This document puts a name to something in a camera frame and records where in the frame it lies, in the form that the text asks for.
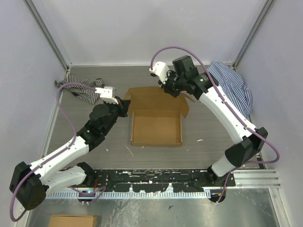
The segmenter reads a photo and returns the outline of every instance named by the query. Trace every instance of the gray wood surface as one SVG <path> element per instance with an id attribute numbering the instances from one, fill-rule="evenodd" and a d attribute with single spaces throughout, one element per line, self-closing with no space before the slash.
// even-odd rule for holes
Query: gray wood surface
<path id="1" fill-rule="evenodd" d="M 130 87 L 157 86 L 158 80 L 149 76 L 148 66 L 72 67 L 71 72 L 87 78 L 102 78 L 106 86 L 116 87 L 123 98 Z M 94 169 L 102 168 L 207 168 L 232 145 L 226 129 L 201 102 L 188 102 L 186 119 L 182 119 L 183 144 L 178 148 L 135 147 L 130 143 L 131 117 L 119 118 L 106 140 L 90 153 L 71 162 L 87 162 Z M 89 119 L 93 106 L 65 91 L 62 107 L 81 129 Z M 72 129 L 61 113 L 58 114 L 48 153 L 72 137 Z M 251 164 L 247 167 L 258 167 Z"/>

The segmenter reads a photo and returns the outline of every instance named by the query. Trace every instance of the striped cloth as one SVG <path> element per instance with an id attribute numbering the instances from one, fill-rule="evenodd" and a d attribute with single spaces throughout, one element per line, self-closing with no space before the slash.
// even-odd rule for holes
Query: striped cloth
<path id="1" fill-rule="evenodd" d="M 244 117 L 248 117 L 252 106 L 251 91 L 240 74 L 217 61 L 209 66 L 208 71 L 217 79 L 232 104 Z"/>
<path id="2" fill-rule="evenodd" d="M 69 73 L 64 80 L 62 80 L 60 82 L 57 82 L 55 80 L 55 82 L 54 82 L 55 86 L 57 86 L 57 87 L 60 87 L 66 83 L 79 83 L 79 84 L 84 84 L 89 87 L 104 87 L 104 83 L 101 78 L 99 78 L 99 79 L 83 78 L 83 77 L 78 77 L 72 73 Z M 95 93 L 93 90 L 89 90 L 84 87 L 80 87 L 80 86 L 76 86 L 76 85 L 69 85 L 69 86 L 65 87 L 64 89 L 69 90 L 77 98 L 79 98 L 89 104 L 92 104 L 92 105 L 94 105 L 94 103 L 100 97 L 100 94 Z"/>

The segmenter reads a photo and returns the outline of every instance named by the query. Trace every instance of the blue and white striped cloth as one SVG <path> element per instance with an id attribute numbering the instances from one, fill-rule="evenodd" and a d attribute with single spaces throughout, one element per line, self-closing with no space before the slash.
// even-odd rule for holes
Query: blue and white striped cloth
<path id="1" fill-rule="evenodd" d="M 217 79 L 232 104 L 244 117 L 248 117 L 252 106 L 251 91 L 240 74 L 218 61 L 214 61 L 208 71 Z"/>

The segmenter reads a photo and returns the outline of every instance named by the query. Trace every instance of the cardboard box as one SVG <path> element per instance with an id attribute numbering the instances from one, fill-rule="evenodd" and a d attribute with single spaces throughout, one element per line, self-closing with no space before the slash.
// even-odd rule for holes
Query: cardboard box
<path id="1" fill-rule="evenodd" d="M 187 117 L 190 96 L 177 98 L 160 87 L 130 88 L 125 99 L 131 103 L 128 113 L 133 116 L 131 143 L 134 146 L 173 146 L 182 144 L 181 115 Z"/>
<path id="2" fill-rule="evenodd" d="M 96 227 L 97 216 L 52 215 L 48 227 Z"/>

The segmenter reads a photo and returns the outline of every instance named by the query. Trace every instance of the cardboard box bottom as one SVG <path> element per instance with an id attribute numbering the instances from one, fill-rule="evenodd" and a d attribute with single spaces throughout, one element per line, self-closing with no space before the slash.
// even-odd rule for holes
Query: cardboard box bottom
<path id="1" fill-rule="evenodd" d="M 179 147 L 182 144 L 179 111 L 134 111 L 132 130 L 134 146 Z"/>
<path id="2" fill-rule="evenodd" d="M 48 227 L 96 227 L 97 216 L 52 215 Z"/>

